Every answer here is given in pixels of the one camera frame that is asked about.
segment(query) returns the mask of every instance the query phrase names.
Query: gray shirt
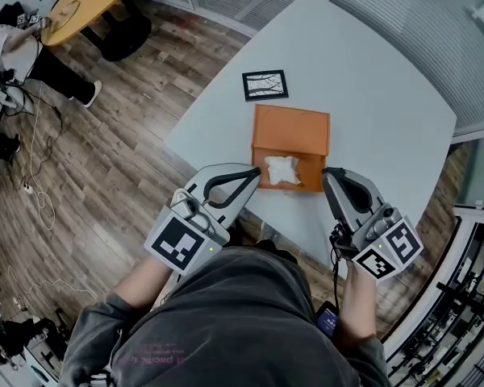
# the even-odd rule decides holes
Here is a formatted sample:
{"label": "gray shirt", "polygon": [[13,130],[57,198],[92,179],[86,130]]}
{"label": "gray shirt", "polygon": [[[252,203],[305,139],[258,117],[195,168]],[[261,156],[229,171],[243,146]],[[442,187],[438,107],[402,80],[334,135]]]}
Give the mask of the gray shirt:
{"label": "gray shirt", "polygon": [[145,316],[114,294],[85,308],[59,386],[108,364],[117,387],[389,385],[378,340],[342,355],[315,323],[297,265],[224,249]]}

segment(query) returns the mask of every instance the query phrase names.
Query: yellow table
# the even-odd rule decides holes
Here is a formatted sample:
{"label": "yellow table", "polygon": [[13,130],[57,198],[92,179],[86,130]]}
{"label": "yellow table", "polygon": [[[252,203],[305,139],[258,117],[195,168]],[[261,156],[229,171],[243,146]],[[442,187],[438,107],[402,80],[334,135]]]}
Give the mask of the yellow table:
{"label": "yellow table", "polygon": [[[74,0],[60,0],[52,9],[50,17],[54,19],[57,15]],[[151,31],[151,22],[144,17],[132,0],[122,0],[123,4],[131,14],[131,17],[118,22],[107,11],[118,0],[78,0],[80,2],[77,11],[60,29],[54,32],[50,27],[43,31],[41,41],[46,46],[56,46],[64,43],[82,32],[93,44],[102,50],[102,56],[106,60],[121,60],[135,52],[147,39]],[[111,31],[102,40],[88,26],[98,16],[102,15],[110,24]]]}

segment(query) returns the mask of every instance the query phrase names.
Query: white crumpled paper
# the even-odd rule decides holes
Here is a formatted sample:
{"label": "white crumpled paper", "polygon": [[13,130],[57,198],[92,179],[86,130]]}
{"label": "white crumpled paper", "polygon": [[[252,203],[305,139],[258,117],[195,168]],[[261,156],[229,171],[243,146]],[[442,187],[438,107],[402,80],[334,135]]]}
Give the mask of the white crumpled paper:
{"label": "white crumpled paper", "polygon": [[271,185],[279,184],[280,182],[289,182],[297,185],[301,181],[298,179],[296,173],[296,165],[299,159],[293,156],[267,156],[265,163],[269,166],[269,180]]}

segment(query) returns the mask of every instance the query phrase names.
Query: box lid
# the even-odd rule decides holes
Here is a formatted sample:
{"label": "box lid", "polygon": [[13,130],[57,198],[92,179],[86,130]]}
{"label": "box lid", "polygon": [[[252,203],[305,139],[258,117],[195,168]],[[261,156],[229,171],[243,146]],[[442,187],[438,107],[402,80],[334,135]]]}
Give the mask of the box lid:
{"label": "box lid", "polygon": [[256,105],[252,147],[327,156],[330,114]]}

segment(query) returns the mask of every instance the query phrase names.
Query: framed tree branch picture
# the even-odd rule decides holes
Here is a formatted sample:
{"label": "framed tree branch picture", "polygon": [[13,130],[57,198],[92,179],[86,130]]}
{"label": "framed tree branch picture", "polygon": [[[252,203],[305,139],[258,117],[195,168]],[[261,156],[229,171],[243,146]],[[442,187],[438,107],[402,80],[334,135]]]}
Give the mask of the framed tree branch picture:
{"label": "framed tree branch picture", "polygon": [[242,81],[246,102],[289,97],[283,70],[242,73]]}

